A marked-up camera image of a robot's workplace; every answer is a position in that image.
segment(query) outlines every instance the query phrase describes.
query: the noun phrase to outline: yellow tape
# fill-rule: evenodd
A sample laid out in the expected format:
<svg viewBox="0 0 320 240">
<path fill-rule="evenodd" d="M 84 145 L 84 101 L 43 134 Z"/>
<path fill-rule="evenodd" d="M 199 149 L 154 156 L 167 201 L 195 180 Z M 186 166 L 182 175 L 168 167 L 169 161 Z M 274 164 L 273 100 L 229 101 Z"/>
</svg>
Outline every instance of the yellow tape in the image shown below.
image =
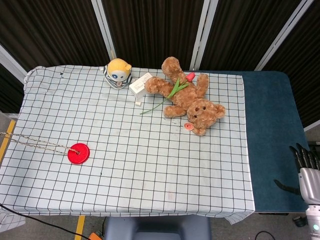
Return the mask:
<svg viewBox="0 0 320 240">
<path fill-rule="evenodd" d="M 7 145 L 8 145 L 8 142 L 9 142 L 9 137 L 13 130 L 14 130 L 14 127 L 15 127 L 15 124 L 16 124 L 16 121 L 14 120 L 11 120 L 10 124 L 9 124 L 9 127 L 8 129 L 6 130 L 6 132 L 8 134 L 5 135 L 5 137 L 3 138 L 3 142 L 1 144 L 1 147 L 0 147 L 0 163 L 2 161 L 2 158 L 4 157 L 5 155 L 5 151 L 6 151 L 6 148 L 7 148 Z"/>
<path fill-rule="evenodd" d="M 85 216 L 79 216 L 78 218 L 78 224 L 76 226 L 76 233 L 82 234 L 82 231 L 84 230 L 85 225 Z M 74 240 L 81 240 L 81 236 L 75 235 Z"/>
</svg>

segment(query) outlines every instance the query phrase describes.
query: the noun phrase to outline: round tag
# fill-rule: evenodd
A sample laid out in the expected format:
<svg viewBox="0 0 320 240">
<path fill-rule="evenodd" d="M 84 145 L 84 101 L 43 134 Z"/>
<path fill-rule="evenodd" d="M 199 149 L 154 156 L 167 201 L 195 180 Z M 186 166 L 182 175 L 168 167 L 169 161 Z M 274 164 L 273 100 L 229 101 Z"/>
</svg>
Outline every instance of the round tag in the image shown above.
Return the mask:
<svg viewBox="0 0 320 240">
<path fill-rule="evenodd" d="M 192 129 L 194 129 L 194 125 L 191 122 L 186 122 L 184 124 L 184 128 L 188 131 L 191 131 Z"/>
<path fill-rule="evenodd" d="M 71 147 L 71 149 L 74 149 L 78 152 L 77 153 L 72 150 L 68 151 L 68 159 L 71 163 L 82 164 L 89 158 L 90 149 L 84 143 L 76 143 Z"/>
</svg>

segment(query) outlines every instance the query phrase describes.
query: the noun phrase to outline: teddy bear ear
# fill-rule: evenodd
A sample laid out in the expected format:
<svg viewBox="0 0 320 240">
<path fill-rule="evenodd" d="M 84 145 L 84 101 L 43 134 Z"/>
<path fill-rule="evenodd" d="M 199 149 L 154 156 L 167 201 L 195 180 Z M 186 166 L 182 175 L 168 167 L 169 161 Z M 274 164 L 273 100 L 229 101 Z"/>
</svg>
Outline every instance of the teddy bear ear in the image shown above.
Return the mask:
<svg viewBox="0 0 320 240">
<path fill-rule="evenodd" d="M 225 114 L 226 114 L 226 109 L 225 109 L 225 107 L 222 106 L 222 105 L 220 105 L 220 104 L 215 104 L 214 106 L 215 106 L 215 108 L 216 108 L 216 115 L 215 115 L 215 116 L 216 116 L 218 119 L 223 118 L 223 117 L 225 116 Z"/>
</svg>

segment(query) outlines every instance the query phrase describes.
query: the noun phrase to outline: rope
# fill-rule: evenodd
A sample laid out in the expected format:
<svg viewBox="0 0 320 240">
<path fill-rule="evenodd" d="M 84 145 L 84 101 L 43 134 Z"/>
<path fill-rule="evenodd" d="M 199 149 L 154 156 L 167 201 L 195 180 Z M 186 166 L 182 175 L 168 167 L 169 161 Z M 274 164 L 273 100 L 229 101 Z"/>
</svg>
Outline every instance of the rope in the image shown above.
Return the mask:
<svg viewBox="0 0 320 240">
<path fill-rule="evenodd" d="M 0 132 L 0 136 L 3 136 L 4 138 L 9 139 L 9 140 L 14 141 L 14 142 L 19 143 L 19 144 L 23 144 L 23 145 L 27 145 L 29 147 L 35 147 L 35 148 L 39 148 L 39 149 L 46 149 L 46 150 L 50 150 L 50 151 L 53 151 L 53 152 L 56 152 L 56 153 L 60 153 L 60 154 L 63 154 L 63 155 L 65 155 L 66 152 L 58 151 L 58 150 L 55 150 L 55 149 L 50 149 L 50 148 L 47 148 L 47 147 L 44 147 L 44 146 L 39 146 L 38 143 L 44 143 L 44 144 L 47 144 L 47 145 L 51 145 L 50 147 L 64 148 L 64 149 L 66 149 L 68 151 L 73 151 L 73 152 L 79 154 L 79 152 L 77 150 L 72 149 L 70 147 L 66 147 L 66 146 L 55 144 L 55 143 L 48 142 L 48 141 L 42 141 L 42 140 L 34 139 L 34 138 L 29 137 L 29 136 L 25 136 L 25 135 L 21 135 L 21 134 Z M 18 136 L 18 137 L 22 137 L 24 139 L 32 140 L 32 141 L 35 141 L 36 143 L 21 142 L 21 141 L 13 139 L 12 138 L 13 136 Z"/>
</svg>

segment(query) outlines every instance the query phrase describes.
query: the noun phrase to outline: white box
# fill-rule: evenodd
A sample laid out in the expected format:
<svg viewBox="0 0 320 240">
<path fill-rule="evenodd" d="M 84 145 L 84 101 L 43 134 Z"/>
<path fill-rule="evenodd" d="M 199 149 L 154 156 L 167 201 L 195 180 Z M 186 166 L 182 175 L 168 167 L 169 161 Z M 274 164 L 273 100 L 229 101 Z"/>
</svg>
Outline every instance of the white box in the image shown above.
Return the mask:
<svg viewBox="0 0 320 240">
<path fill-rule="evenodd" d="M 136 100 L 139 100 L 146 94 L 145 83 L 152 77 L 153 76 L 147 72 L 145 75 L 141 76 L 129 85 L 129 89 L 134 94 Z"/>
</svg>

